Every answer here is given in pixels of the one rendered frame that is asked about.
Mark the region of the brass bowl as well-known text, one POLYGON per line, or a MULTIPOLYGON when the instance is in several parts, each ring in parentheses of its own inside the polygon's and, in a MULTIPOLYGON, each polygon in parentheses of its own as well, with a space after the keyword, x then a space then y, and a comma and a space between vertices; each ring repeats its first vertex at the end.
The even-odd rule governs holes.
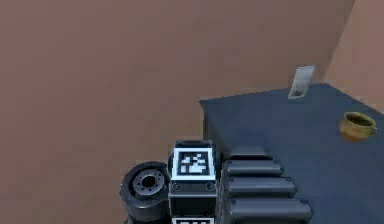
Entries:
POLYGON ((339 134, 351 142, 361 142, 377 133, 376 122, 360 112, 345 112, 339 122, 339 134))

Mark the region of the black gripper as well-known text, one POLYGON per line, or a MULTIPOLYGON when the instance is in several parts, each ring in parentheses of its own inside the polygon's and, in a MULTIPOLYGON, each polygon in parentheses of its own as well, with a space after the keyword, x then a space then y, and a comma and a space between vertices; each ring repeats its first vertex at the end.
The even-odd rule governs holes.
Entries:
POLYGON ((119 195, 127 213, 124 224, 170 224, 169 183, 163 162, 133 167, 120 184, 119 195))

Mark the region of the dark blue chest of drawers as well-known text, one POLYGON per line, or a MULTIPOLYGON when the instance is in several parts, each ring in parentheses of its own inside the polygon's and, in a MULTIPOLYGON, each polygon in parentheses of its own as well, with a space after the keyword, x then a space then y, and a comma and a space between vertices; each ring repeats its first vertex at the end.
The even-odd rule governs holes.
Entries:
POLYGON ((301 99, 286 89, 202 100, 204 137, 219 150, 260 146, 293 178, 314 208, 311 224, 384 224, 384 114, 328 84, 301 99), (377 133, 348 142, 346 112, 376 122, 377 133))

